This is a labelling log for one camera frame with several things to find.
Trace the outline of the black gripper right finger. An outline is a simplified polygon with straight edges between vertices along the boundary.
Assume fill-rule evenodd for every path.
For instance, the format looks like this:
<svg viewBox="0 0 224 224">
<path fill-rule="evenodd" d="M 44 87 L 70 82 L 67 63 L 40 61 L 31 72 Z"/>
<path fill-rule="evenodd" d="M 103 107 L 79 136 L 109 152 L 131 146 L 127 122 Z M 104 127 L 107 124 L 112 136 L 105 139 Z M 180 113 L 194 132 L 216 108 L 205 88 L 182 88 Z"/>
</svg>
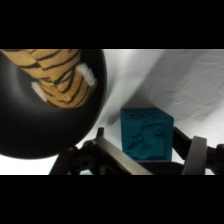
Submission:
<svg viewBox="0 0 224 224">
<path fill-rule="evenodd" d="M 224 144 L 215 148 L 207 140 L 187 137 L 180 129 L 173 129 L 173 149 L 184 161 L 183 175 L 204 175 L 210 169 L 215 175 L 224 175 Z"/>
</svg>

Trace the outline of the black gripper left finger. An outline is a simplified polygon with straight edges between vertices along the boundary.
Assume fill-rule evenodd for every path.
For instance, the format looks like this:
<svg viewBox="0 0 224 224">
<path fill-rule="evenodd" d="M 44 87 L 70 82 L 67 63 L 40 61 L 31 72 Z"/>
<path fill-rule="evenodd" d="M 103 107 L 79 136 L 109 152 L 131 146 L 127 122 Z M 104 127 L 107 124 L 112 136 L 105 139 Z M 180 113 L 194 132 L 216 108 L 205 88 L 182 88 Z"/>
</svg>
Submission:
<svg viewBox="0 0 224 224">
<path fill-rule="evenodd" d="M 79 175 L 89 170 L 93 175 L 151 175 L 146 168 L 128 157 L 104 137 L 104 129 L 97 130 L 93 140 L 78 149 L 63 149 L 54 162 L 50 175 Z"/>
</svg>

